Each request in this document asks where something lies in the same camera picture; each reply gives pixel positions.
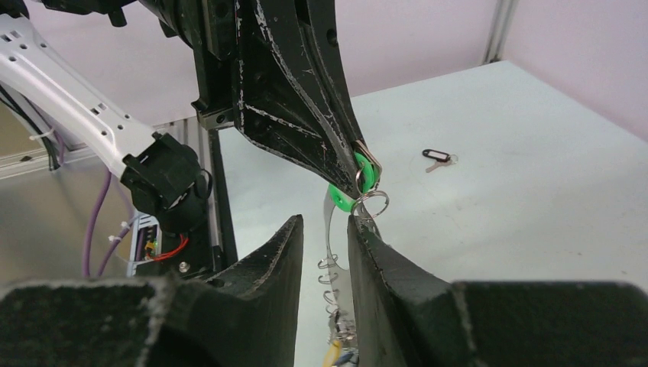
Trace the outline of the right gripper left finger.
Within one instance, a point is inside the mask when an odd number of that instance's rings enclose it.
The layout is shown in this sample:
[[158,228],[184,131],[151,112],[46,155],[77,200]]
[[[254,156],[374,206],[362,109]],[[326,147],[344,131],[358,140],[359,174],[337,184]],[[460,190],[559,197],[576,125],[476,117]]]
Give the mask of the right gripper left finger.
[[1,289],[3,366],[292,366],[303,217],[217,274],[30,279]]

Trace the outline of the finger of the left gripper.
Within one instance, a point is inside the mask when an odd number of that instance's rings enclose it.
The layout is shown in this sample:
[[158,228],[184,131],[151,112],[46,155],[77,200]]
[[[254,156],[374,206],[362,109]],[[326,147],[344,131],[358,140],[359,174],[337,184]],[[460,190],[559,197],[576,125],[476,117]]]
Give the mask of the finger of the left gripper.
[[229,110],[253,145],[361,195],[333,1],[194,1],[192,49],[200,118]]

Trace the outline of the green capped key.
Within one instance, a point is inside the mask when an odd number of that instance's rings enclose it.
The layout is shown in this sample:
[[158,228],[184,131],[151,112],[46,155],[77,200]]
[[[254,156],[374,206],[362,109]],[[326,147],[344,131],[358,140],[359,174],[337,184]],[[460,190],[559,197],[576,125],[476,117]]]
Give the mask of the green capped key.
[[[375,190],[380,180],[381,169],[360,152],[355,152],[354,156],[358,164],[358,170],[355,174],[356,189],[360,194],[366,194],[371,190]],[[345,213],[350,213],[358,202],[357,199],[352,199],[332,184],[328,187],[328,198],[335,207]]]

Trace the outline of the black tagged key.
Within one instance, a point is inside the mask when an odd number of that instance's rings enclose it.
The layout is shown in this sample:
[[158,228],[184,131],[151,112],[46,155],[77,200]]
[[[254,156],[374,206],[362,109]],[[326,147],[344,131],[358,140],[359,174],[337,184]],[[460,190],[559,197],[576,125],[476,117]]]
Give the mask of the black tagged key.
[[431,173],[437,168],[447,167],[458,162],[458,156],[456,154],[449,154],[443,151],[438,151],[434,149],[423,149],[422,156],[425,158],[432,159],[434,163],[426,169],[427,173]]

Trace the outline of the brass key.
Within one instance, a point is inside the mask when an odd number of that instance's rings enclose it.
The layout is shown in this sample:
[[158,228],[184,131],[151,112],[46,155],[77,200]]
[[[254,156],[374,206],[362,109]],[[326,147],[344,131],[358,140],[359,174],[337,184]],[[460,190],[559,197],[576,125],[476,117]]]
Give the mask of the brass key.
[[342,343],[339,340],[334,340],[325,354],[324,360],[322,361],[322,367],[336,366],[336,362],[341,357],[342,350]]

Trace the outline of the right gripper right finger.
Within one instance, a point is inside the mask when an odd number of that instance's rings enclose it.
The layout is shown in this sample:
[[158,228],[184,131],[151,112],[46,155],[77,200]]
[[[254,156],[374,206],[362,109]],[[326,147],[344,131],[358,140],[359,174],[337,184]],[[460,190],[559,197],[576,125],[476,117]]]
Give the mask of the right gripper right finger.
[[363,366],[645,366],[647,295],[618,281],[453,281],[348,219]]

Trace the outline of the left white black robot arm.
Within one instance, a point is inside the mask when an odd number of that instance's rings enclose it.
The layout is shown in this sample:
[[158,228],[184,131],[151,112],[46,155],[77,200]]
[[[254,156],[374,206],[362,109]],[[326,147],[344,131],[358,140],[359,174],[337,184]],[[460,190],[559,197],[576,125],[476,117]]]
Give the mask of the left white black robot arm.
[[[193,51],[201,122],[232,121],[253,145],[319,175],[343,198],[377,187],[339,53],[332,1],[146,1]],[[206,221],[197,155],[136,120],[38,34],[22,1],[1,3],[1,81],[63,123],[164,232]]]

